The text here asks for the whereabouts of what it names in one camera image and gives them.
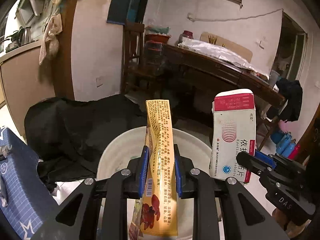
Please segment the person's right hand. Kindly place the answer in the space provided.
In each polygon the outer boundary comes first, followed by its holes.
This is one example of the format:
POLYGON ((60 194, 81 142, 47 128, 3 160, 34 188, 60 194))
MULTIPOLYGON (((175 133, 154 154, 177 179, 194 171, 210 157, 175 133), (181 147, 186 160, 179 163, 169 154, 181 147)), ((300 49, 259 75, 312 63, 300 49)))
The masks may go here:
POLYGON ((287 230, 287 226, 289 224, 289 219, 287 217, 287 215, 285 215, 285 213, 283 213, 281 210, 279 210, 278 208, 275 208, 272 212, 272 217, 274 218, 274 220, 279 224, 279 226, 286 231, 287 230))

